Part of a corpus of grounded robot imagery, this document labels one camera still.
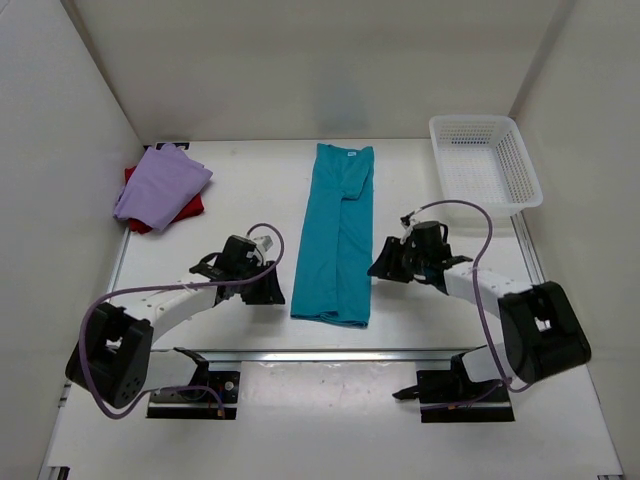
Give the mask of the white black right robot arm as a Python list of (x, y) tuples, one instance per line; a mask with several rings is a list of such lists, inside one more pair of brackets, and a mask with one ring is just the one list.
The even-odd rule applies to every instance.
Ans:
[(453, 254), (448, 233), (446, 225), (425, 221), (408, 227), (402, 237), (388, 237), (369, 276), (415, 281), (465, 300), (476, 306), (482, 321), (499, 320), (503, 340), (453, 356), (442, 377), (401, 390), (396, 399), (441, 393), (469, 401), (514, 380), (533, 385), (591, 360), (591, 345), (560, 284), (530, 284), (483, 270), (471, 258)]

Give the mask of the teal t shirt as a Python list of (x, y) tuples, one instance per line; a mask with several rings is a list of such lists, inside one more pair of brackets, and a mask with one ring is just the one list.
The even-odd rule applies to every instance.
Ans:
[(317, 145), (294, 277), (293, 318), (368, 326), (374, 173), (371, 146)]

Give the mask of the red t shirt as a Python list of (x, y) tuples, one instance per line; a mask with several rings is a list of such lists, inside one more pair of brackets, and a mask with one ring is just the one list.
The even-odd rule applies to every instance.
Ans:
[[(129, 182), (131, 176), (135, 172), (135, 169), (136, 167), (124, 169), (125, 184)], [(188, 218), (199, 216), (204, 212), (204, 210), (205, 207), (202, 201), (202, 196), (200, 193), (198, 193), (180, 210), (180, 212), (171, 221), (171, 224), (186, 220)], [(131, 218), (128, 219), (127, 222), (129, 229), (134, 233), (144, 235), (152, 231), (152, 228), (149, 225), (141, 222), (138, 219)]]

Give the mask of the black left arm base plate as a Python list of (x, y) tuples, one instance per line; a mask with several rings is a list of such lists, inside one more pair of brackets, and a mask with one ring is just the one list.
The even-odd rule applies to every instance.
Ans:
[(150, 419), (234, 420), (241, 380), (238, 362), (176, 348), (154, 352), (144, 388)]

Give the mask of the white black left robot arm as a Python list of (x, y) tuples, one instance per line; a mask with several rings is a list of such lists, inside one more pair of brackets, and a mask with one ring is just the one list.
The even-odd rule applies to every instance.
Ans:
[(230, 236), (223, 249), (200, 259), (170, 285), (132, 287), (96, 300), (85, 313), (65, 375), (88, 391), (111, 419), (127, 416), (145, 395), (176, 393), (189, 401), (212, 398), (222, 410), (221, 394), (210, 384), (209, 363), (185, 347), (154, 350), (165, 334), (234, 296), (249, 306), (282, 305), (269, 235)]

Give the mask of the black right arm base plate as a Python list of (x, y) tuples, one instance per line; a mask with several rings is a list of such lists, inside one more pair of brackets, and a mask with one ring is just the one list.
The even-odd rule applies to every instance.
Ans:
[(462, 357), (452, 356), (446, 369), (422, 367), (416, 372), (416, 384), (392, 397), (398, 402), (417, 400), (424, 424), (514, 422), (507, 387), (499, 379), (473, 382)]

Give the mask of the lilac t shirt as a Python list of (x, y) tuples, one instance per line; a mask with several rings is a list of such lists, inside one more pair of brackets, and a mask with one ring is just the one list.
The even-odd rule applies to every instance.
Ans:
[(213, 173), (185, 151), (149, 147), (115, 202), (113, 216), (138, 219), (152, 230), (165, 230)]

